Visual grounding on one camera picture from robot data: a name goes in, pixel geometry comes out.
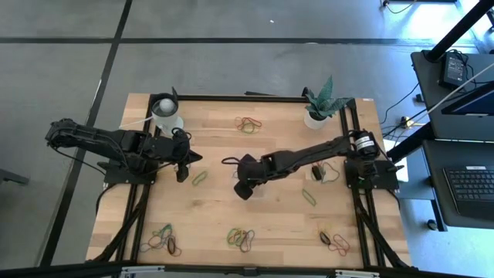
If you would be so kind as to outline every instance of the laptop keyboard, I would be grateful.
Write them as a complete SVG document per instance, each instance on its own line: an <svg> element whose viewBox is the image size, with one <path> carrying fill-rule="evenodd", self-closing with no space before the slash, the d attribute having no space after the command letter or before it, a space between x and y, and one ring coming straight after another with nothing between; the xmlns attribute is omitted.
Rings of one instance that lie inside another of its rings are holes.
<svg viewBox="0 0 494 278"><path fill-rule="evenodd" d="M445 169L457 201L494 201L494 170Z"/></svg>

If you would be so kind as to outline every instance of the gray floor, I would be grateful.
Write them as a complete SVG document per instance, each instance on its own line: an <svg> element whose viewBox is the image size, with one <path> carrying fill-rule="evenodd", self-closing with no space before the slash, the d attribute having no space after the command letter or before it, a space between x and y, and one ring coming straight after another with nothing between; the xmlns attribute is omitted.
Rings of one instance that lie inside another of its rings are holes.
<svg viewBox="0 0 494 278"><path fill-rule="evenodd" d="M0 37L113 37L123 7L124 1L116 0L0 0ZM242 94L251 90L298 96L304 86L320 88L329 75L333 75L336 96L372 97L384 119L386 108L417 83L410 53L429 46L413 44L440 39L460 16L452 4L417 4L392 15L379 9L378 0L134 0L124 37L316 37L403 39L404 43L120 45L96 127L117 128L129 92L159 93L175 86L179 93ZM459 49L474 53L473 44L465 42L481 31L476 26L473 33L467 33L462 43L466 47ZM2 269L37 264L70 163L47 149L44 135L53 120L71 117L84 122L109 49L107 44L0 44L0 127L4 131L0 168L31 178L25 187L12 183L0 187ZM389 113L384 126L421 109L422 105L406 100ZM86 160L95 163L101 158L87 155ZM101 185L100 174L83 168L55 264L84 261ZM423 223L433 214L424 201L403 201L401 214L415 266L494 276L489 263L494 256L494 232L428 231Z"/></svg>

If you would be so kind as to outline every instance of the white ball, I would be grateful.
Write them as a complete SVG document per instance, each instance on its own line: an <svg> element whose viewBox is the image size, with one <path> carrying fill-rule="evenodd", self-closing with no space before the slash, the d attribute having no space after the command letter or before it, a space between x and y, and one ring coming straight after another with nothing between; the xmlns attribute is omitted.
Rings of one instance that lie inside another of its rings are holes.
<svg viewBox="0 0 494 278"><path fill-rule="evenodd" d="M170 99L163 99L160 101L160 110L164 113L171 113L175 109L175 103Z"/></svg>

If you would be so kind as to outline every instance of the black robotic arm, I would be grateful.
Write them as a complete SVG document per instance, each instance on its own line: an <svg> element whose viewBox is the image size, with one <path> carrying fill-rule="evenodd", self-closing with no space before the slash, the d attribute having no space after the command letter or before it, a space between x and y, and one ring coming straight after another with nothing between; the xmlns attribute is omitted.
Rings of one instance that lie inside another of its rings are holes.
<svg viewBox="0 0 494 278"><path fill-rule="evenodd" d="M172 138L152 137L143 131L105 131L62 119L52 123L46 140L55 150L79 147L109 158L110 163L99 162L98 165L107 170L107 174L114 171L127 180L155 173L157 163L177 164L177 181L183 182L188 177L187 164L202 159L191 151L189 135L176 128Z"/></svg>
<svg viewBox="0 0 494 278"><path fill-rule="evenodd" d="M247 200L257 185L265 184L297 171L300 167L336 156L347 157L356 162L357 171L361 178L373 178L377 175L374 160L380 150L372 132L351 131L349 136L340 136L335 139L305 148L300 151L275 151L266 154L259 161L250 154L242 159L225 158L223 164L236 164L239 182L235 185L235 192Z"/></svg>

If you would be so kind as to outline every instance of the wooden tabletop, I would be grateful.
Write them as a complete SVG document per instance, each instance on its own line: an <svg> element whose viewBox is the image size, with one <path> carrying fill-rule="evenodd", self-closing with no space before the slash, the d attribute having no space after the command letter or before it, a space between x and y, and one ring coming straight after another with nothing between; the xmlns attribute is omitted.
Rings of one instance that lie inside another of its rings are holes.
<svg viewBox="0 0 494 278"><path fill-rule="evenodd" d="M129 94L122 124L144 119L148 99L149 94ZM360 127L374 132L379 144L384 146L374 101L356 101ZM151 187L141 242L147 242L153 231L171 223L182 254L171 256L166 248L150 250L140 253L138 262L362 267L354 204L343 171L344 158L327 160L340 173L334 182L322 185L313 181L310 166L305 166L288 178L256 187L248 201L240 199L233 190L237 182L234 165L220 162L223 158L241 158L244 154L260 158L278 150L296 151L343 134L339 114L318 131L306 127L304 107L304 103L181 101L178 113L184 119L184 129L192 134L191 149L204 158L191 166L190 176L183 183L176 182L172 167L158 173ZM262 128L256 134L244 134L235 127L236 117L260 120ZM347 111L347 119L351 129L350 111ZM142 127L141 123L125 128L142 130ZM208 172L208 177L193 186L191 181L203 171ZM335 172L328 172L328 178L336 176ZM129 188L129 185L118 185L101 200L87 259L99 255L120 228ZM302 196L303 188L314 196L316 206ZM410 263L396 200L386 191L374 190L374 202L384 238L402 260ZM242 253L238 247L227 244L226 236L232 228L255 231L250 252ZM350 244L349 253L341 256L329 251L320 242L318 231L321 229L331 235L342 235ZM133 234L131 231L127 239L126 258L130 256ZM367 241L371 262L375 264L374 243L368 230Z"/></svg>

